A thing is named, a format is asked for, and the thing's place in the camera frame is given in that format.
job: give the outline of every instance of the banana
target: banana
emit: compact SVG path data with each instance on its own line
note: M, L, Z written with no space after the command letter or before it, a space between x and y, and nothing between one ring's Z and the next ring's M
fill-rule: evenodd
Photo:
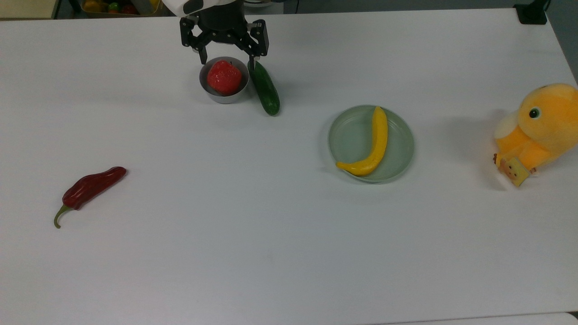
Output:
M387 146L387 116L379 106L373 110L372 118L372 145L371 152L366 159L346 164L338 161L335 165L337 168L350 172L355 176L369 175L377 168L379 162L386 153Z

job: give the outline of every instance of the cucumber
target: cucumber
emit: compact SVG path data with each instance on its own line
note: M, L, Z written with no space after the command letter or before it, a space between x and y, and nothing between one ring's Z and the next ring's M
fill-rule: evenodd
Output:
M249 68L249 76L255 85L257 90L257 95L259 95L259 100L261 100L261 105L271 116L279 114L281 108L281 102L279 101L279 95L273 84L273 80L267 73L267 70L257 61L255 61L255 70Z

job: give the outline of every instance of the stuffed toy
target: stuffed toy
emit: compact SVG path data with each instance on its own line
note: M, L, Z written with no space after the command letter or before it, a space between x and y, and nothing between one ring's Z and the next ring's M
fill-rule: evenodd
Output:
M495 165L520 186L537 167L578 143L578 90L556 83L532 91L517 112L499 122L494 139Z

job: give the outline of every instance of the metal bowl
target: metal bowl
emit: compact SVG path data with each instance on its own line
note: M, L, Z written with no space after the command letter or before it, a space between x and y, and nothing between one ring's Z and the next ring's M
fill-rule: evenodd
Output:
M215 89L212 89L208 84L207 84L207 75L209 74L209 70L211 70L211 68L213 67L213 65L217 62L217 61L221 61L221 60L226 60L227 62L231 63L234 67L236 67L237 69L239 69L241 71L241 84L239 85L239 90L229 96L223 96L221 94L219 94ZM239 98L243 95L243 93L245 92L245 90L247 89L247 85L249 84L249 69L247 69L247 66L241 62L240 60L237 60L235 58L232 57L217 57L214 58L210 61L208 61L203 68L201 68L201 72L199 73L199 81L201 83L201 86L203 87L203 89L205 90L205 92L207 93L207 95L209 96L210 99L216 101L217 103L220 104L231 104L236 102L237 100L239 100Z

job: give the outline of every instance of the plush toy eye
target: plush toy eye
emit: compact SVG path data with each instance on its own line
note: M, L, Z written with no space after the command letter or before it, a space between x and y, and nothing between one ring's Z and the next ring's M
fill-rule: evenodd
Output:
M537 107L534 107L530 110L530 118L531 119L537 119L538 117L540 117L540 114L542 114L542 112Z

